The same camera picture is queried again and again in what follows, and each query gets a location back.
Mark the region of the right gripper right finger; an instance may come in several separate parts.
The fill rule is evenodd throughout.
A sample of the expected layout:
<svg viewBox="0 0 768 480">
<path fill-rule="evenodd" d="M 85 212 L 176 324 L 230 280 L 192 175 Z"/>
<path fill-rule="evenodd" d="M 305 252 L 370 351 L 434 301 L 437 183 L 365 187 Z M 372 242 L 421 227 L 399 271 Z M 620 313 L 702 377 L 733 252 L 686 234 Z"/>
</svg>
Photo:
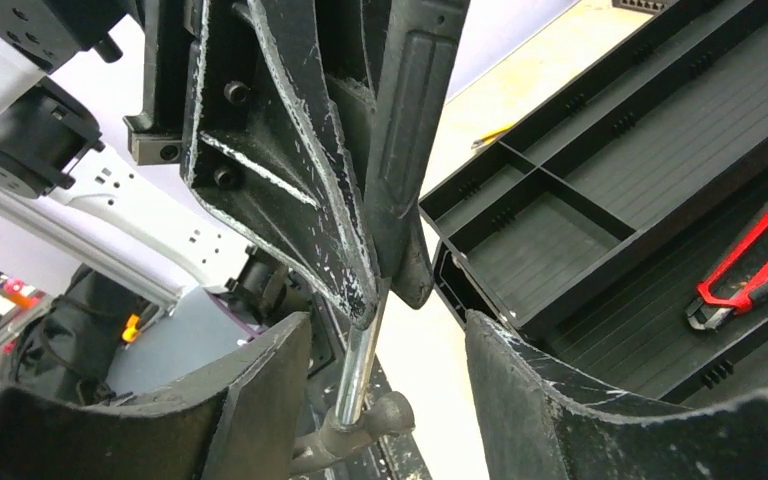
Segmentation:
<svg viewBox="0 0 768 480">
<path fill-rule="evenodd" d="M 482 312 L 465 348 L 493 479 L 768 479 L 768 389 L 686 408 L 607 384 Z"/>
</svg>

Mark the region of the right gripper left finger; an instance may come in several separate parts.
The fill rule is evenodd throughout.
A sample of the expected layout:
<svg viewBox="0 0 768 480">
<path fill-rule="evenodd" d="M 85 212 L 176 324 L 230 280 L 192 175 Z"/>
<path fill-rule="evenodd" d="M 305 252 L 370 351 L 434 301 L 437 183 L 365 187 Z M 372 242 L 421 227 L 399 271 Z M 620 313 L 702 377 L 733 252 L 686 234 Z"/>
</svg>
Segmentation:
<svg viewBox="0 0 768 480">
<path fill-rule="evenodd" d="M 311 325 L 296 312 L 248 346 L 118 406 L 0 384 L 0 479 L 286 479 Z"/>
</svg>

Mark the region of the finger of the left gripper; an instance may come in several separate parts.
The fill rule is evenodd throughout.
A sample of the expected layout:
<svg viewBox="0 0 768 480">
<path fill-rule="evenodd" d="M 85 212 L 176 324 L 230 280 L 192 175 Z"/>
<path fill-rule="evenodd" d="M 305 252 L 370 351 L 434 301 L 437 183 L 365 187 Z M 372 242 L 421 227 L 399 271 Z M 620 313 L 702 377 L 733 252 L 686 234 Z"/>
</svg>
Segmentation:
<svg viewBox="0 0 768 480">
<path fill-rule="evenodd" d="M 330 1 L 327 84 L 362 194 L 380 275 L 419 309 L 433 289 L 419 195 L 466 1 Z"/>
<path fill-rule="evenodd" d="M 378 266 L 315 3 L 198 1 L 193 23 L 182 179 L 215 218 L 367 327 Z"/>
</svg>

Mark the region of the yellow handled pliers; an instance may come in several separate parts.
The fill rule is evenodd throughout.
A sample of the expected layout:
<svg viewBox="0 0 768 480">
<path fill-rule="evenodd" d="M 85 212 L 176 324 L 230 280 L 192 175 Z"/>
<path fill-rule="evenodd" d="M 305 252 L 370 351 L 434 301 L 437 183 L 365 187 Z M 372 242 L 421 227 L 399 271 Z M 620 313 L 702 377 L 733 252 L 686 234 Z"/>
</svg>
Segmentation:
<svg viewBox="0 0 768 480">
<path fill-rule="evenodd" d="M 491 131 L 489 133 L 486 133 L 486 134 L 482 135 L 481 137 L 479 137 L 478 139 L 474 140 L 471 143 L 470 148 L 472 150 L 477 150 L 477 149 L 480 149 L 482 147 L 485 147 L 485 146 L 491 144 L 498 137 L 500 137 L 500 136 L 506 134 L 507 132 L 509 132 L 515 125 L 516 125 L 516 123 L 510 123 L 510 124 L 508 124 L 508 125 L 506 125 L 504 127 L 495 129 L 495 130 L 493 130 L 493 131 Z"/>
</svg>

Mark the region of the small claw hammer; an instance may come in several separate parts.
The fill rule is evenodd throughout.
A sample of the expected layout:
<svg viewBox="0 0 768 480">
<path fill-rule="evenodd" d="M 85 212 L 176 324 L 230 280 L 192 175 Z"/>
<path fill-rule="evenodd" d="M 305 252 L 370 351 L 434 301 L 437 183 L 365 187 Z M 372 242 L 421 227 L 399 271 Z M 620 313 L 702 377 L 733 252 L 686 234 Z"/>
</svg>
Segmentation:
<svg viewBox="0 0 768 480">
<path fill-rule="evenodd" d="M 406 435 L 415 429 L 413 408 L 399 392 L 389 392 L 364 406 L 390 284 L 388 278 L 379 282 L 380 298 L 369 325 L 349 325 L 335 405 L 318 430 L 295 440 L 292 477 L 324 470 L 386 436 Z"/>
</svg>

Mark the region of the black plastic toolbox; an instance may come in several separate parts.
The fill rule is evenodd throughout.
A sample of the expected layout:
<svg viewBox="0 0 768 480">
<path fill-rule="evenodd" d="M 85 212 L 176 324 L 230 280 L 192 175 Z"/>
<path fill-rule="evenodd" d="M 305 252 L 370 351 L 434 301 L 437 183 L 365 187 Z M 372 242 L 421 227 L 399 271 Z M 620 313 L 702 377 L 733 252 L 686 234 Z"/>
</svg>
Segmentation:
<svg viewBox="0 0 768 480">
<path fill-rule="evenodd" d="M 609 384 L 686 405 L 768 387 L 768 303 L 692 329 L 768 201 L 768 1 L 679 1 L 430 191 L 436 289 Z"/>
</svg>

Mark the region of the red black utility knife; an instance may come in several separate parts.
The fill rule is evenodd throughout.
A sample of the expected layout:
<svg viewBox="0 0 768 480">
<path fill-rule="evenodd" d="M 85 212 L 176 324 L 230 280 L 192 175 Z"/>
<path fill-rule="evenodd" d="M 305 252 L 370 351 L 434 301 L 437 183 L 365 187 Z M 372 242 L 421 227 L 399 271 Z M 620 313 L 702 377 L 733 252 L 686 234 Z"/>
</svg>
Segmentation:
<svg viewBox="0 0 768 480">
<path fill-rule="evenodd" d="M 712 331 L 768 301 L 768 200 L 695 288 L 689 326 Z"/>
</svg>

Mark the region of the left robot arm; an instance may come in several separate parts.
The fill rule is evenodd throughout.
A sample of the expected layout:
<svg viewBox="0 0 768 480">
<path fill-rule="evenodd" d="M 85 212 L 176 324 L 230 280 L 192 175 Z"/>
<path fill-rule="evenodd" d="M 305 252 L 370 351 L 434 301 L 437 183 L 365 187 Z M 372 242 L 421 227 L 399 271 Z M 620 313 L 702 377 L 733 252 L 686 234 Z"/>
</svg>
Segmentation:
<svg viewBox="0 0 768 480">
<path fill-rule="evenodd" d="M 215 218 L 298 272 L 359 329 L 387 295 L 431 289 L 418 196 L 465 1 L 0 1 L 0 184 L 73 192 L 101 150 L 50 76 L 145 35 L 139 143 L 165 138 Z"/>
</svg>

